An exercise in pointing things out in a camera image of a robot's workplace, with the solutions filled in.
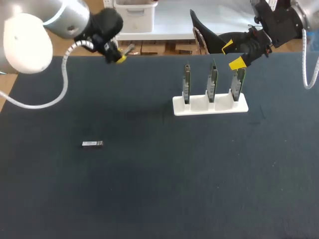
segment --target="white shelf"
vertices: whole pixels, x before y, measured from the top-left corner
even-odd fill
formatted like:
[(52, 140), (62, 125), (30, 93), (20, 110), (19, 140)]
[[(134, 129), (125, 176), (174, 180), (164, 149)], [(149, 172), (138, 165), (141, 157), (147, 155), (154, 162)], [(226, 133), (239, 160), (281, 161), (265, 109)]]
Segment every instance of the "white shelf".
[(159, 1), (155, 8), (153, 32), (120, 33), (118, 40), (194, 39), (190, 9), (195, 11), (205, 26), (218, 35), (248, 31), (249, 24), (256, 25), (248, 0)]

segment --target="metal connector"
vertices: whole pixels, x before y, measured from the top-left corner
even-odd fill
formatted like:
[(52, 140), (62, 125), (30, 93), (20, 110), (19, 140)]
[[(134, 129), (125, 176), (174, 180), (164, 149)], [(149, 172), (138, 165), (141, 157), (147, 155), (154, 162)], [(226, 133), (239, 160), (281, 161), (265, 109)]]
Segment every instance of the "metal connector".
[(208, 81), (207, 81), (207, 95), (208, 95), (208, 99), (210, 103), (214, 103), (215, 101), (217, 80), (218, 80), (218, 70), (214, 60), (213, 63), (211, 64), (210, 74), (208, 75)]
[(246, 76), (246, 70), (244, 68), (238, 69), (235, 72), (233, 81), (231, 83), (231, 94), (234, 101), (239, 101), (240, 93), (243, 89), (243, 84)]
[(190, 97), (190, 66), (185, 65), (185, 76), (183, 77), (183, 96), (185, 104), (189, 105)]

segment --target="small electronic component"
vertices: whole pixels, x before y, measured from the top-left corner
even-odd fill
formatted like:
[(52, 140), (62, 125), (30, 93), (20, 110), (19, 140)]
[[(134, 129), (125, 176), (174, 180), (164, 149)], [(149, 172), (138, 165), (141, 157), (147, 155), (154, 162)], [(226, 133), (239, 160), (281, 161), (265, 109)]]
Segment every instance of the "small electronic component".
[(183, 77), (183, 96), (185, 104), (189, 105), (190, 97), (190, 66), (185, 66), (185, 76)]
[(231, 94), (233, 96), (234, 101), (236, 102), (239, 100), (240, 93), (243, 89), (245, 75), (246, 70), (244, 68), (236, 70), (233, 81), (231, 83)]
[(208, 75), (208, 81), (207, 81), (207, 95), (208, 95), (208, 99), (210, 103), (214, 103), (215, 101), (217, 80), (218, 80), (218, 70), (214, 60), (214, 62), (211, 64), (210, 74)]
[(83, 148), (101, 148), (104, 145), (103, 141), (84, 141)]

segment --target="wooden floor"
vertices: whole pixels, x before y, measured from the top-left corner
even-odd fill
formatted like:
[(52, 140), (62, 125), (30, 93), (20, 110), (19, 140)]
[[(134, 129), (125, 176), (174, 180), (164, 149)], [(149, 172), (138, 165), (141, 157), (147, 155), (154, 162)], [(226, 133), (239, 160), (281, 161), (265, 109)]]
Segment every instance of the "wooden floor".
[[(103, 8), (102, 0), (86, 0), (89, 5), (90, 10), (93, 13), (99, 12)], [(53, 54), (55, 56), (63, 56), (66, 49), (73, 43), (73, 40), (61, 39), (49, 32), (49, 35), (53, 44)], [(120, 47), (126, 47), (129, 42), (119, 42)], [(196, 50), (196, 45), (194, 41), (168, 41), (168, 42), (158, 42), (158, 41), (145, 41), (145, 42), (134, 42), (136, 49), (134, 53), (136, 55), (174, 55), (174, 54), (198, 54)], [(279, 49), (275, 49), (276, 52), (295, 52), (302, 50), (301, 40), (293, 40)], [(77, 56), (94, 56), (99, 55), (97, 53), (90, 53), (84, 48), (76, 49), (72, 55)], [(9, 94), (17, 75), (0, 75), (0, 90)], [(0, 111), (4, 105), (5, 100), (0, 97)]]

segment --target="black mat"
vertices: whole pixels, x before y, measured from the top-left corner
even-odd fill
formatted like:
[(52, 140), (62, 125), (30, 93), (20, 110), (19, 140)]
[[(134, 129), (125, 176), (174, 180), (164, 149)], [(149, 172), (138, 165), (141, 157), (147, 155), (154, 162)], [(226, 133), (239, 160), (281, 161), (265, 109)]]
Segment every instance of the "black mat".
[[(215, 55), (218, 93), (237, 56)], [(309, 54), (312, 74), (318, 54)], [(0, 114), (0, 239), (319, 238), (319, 84), (301, 54), (248, 69), (246, 114), (174, 117), (183, 66), (204, 94), (212, 56), (99, 57), (68, 63), (70, 88), (48, 109)], [(61, 58), (20, 75), (28, 104), (61, 91)], [(102, 149), (82, 141), (103, 140)]]

